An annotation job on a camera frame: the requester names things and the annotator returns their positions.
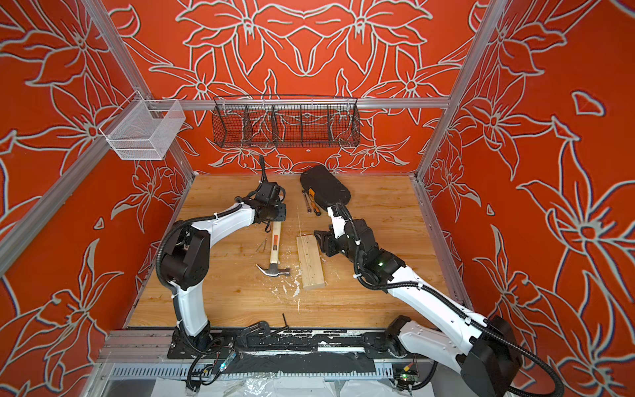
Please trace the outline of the light wooden block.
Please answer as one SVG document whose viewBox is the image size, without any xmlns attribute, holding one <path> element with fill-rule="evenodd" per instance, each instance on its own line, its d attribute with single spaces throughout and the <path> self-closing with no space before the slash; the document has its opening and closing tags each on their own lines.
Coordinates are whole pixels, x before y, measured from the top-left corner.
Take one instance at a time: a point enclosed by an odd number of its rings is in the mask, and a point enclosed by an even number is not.
<svg viewBox="0 0 635 397">
<path fill-rule="evenodd" d="M 304 289 L 318 289 L 325 286 L 322 261 L 318 242 L 314 235 L 304 235 L 296 238 L 299 264 Z"/>
</svg>

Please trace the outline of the wooden handle claw hammer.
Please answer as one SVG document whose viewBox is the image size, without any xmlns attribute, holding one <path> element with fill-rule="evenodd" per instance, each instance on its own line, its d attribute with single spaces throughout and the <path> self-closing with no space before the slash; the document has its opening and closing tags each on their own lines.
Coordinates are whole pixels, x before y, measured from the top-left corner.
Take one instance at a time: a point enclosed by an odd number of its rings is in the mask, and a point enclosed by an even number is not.
<svg viewBox="0 0 635 397">
<path fill-rule="evenodd" d="M 289 268 L 281 268 L 279 264 L 279 249 L 280 249 L 280 238 L 281 238 L 281 222 L 274 222 L 272 225 L 272 243 L 271 243 L 271 254 L 270 254 L 270 264 L 267 267 L 260 266 L 256 264 L 256 267 L 265 275 L 269 277 L 278 277 L 278 276 L 289 276 L 290 269 Z"/>
</svg>

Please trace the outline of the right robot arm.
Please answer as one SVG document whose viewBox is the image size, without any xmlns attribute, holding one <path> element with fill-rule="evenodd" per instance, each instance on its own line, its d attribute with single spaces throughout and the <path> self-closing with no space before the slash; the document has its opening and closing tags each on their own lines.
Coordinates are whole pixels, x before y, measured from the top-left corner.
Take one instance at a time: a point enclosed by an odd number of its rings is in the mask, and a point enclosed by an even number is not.
<svg viewBox="0 0 635 397">
<path fill-rule="evenodd" d="M 405 316 L 395 319 L 393 337 L 406 352 L 428 357 L 456 372 L 478 396 L 528 395 L 513 385 L 525 360 L 551 378 L 552 396 L 564 394 L 557 372 L 519 346 L 504 319 L 487 319 L 432 287 L 405 261 L 381 248 L 365 220 L 335 217 L 327 231 L 315 231 L 314 236 L 326 256 L 342 254 L 352 263 L 362 286 L 405 302 L 435 326 L 429 330 Z"/>
</svg>

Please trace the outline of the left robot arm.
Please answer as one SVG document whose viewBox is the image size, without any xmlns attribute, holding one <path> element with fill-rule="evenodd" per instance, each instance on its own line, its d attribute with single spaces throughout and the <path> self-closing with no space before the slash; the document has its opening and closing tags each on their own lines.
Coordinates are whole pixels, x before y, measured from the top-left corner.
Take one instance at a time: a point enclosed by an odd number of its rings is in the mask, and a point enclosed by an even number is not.
<svg viewBox="0 0 635 397">
<path fill-rule="evenodd" d="M 206 352 L 212 343 L 203 302 L 203 281 L 210 268 L 213 246 L 254 223 L 282 222 L 286 206 L 242 199 L 212 215 L 179 221 L 161 240 L 155 272 L 170 293 L 180 338 L 195 352 Z"/>
</svg>

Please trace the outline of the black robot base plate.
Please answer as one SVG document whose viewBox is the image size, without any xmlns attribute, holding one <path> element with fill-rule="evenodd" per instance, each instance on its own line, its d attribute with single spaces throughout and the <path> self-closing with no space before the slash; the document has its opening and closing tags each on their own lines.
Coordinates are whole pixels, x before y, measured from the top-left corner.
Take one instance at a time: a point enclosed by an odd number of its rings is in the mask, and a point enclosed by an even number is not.
<svg viewBox="0 0 635 397">
<path fill-rule="evenodd" d="M 226 357 L 230 352 L 253 355 L 360 353 L 371 359 L 410 356 L 397 337 L 385 329 L 277 329 L 259 322 L 243 329 L 207 329 L 202 337 L 188 337 L 175 329 L 167 352 L 169 359 L 194 358 L 200 352 L 209 358 Z"/>
</svg>

